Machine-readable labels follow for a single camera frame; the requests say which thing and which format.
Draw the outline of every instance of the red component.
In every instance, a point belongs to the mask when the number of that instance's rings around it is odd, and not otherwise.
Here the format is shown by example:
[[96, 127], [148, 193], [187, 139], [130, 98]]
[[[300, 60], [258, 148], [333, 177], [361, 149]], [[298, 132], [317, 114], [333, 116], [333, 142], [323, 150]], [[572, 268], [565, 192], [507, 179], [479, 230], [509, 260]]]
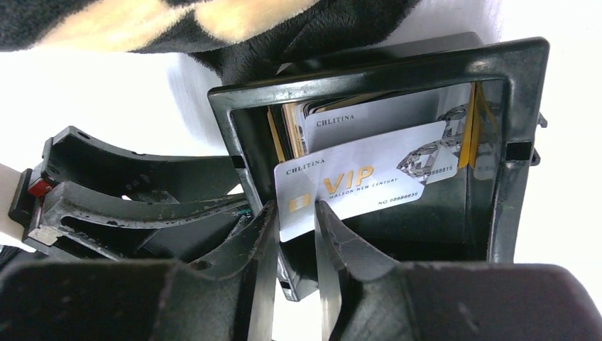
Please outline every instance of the red component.
[[29, 194], [33, 195], [34, 197], [43, 197], [51, 190], [53, 190], [53, 187], [42, 178], [39, 178], [32, 186], [29, 187], [29, 189], [27, 189]]

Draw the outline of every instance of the black and tan plush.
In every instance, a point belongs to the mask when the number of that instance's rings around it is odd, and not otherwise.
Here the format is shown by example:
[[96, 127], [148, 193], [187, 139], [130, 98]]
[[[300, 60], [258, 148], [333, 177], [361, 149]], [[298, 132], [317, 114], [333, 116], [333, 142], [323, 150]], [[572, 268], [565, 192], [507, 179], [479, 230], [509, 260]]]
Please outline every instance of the black and tan plush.
[[0, 51], [189, 53], [225, 84], [385, 39], [419, 0], [0, 0]]

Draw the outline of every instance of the white background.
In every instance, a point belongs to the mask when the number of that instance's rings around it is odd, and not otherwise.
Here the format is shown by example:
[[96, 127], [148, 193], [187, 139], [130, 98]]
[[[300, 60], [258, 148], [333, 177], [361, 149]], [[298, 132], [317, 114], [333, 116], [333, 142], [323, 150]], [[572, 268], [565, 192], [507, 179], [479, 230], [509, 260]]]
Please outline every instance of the white background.
[[[423, 0], [386, 42], [475, 31], [487, 43], [551, 43], [541, 107], [549, 128], [537, 133], [542, 163], [530, 171], [515, 261], [567, 267], [599, 307], [601, 11], [601, 0]], [[217, 85], [177, 54], [0, 54], [0, 163], [36, 165], [44, 140], [68, 125], [141, 153], [223, 155], [205, 96]], [[290, 303], [278, 288], [275, 309], [274, 340], [319, 340], [317, 294]]]

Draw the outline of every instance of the black plastic tray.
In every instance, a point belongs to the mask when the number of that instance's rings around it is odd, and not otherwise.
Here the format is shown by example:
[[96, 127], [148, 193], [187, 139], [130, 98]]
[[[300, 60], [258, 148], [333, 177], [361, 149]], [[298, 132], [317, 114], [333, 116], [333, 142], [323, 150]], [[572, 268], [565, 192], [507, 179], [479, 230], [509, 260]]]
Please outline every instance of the black plastic tray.
[[[331, 59], [322, 63], [330, 65], [329, 70], [209, 92], [209, 101], [253, 212], [258, 213], [267, 201], [275, 199], [273, 169], [278, 158], [267, 106], [483, 82], [484, 87], [499, 87], [500, 163], [495, 178], [476, 182], [471, 171], [464, 170], [434, 184], [412, 204], [350, 218], [345, 223], [396, 259], [512, 262], [529, 167], [538, 162], [535, 130], [540, 118], [548, 42], [531, 38], [406, 58], [381, 52], [359, 51], [358, 55], [364, 56], [358, 59], [361, 64], [351, 67], [335, 67], [336, 59]], [[308, 70], [299, 65], [302, 66], [298, 63], [290, 70]], [[289, 300], [298, 301], [317, 287], [314, 262], [310, 261], [315, 256], [313, 242], [313, 236], [308, 235], [280, 243], [279, 280]]]

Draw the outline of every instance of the plush toy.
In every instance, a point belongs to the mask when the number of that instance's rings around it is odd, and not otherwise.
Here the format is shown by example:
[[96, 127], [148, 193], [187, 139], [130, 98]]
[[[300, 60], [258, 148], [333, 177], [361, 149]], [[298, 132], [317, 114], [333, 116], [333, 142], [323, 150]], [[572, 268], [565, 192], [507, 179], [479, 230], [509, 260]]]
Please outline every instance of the plush toy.
[[384, 40], [419, 0], [0, 0], [0, 50], [189, 53], [224, 84]]

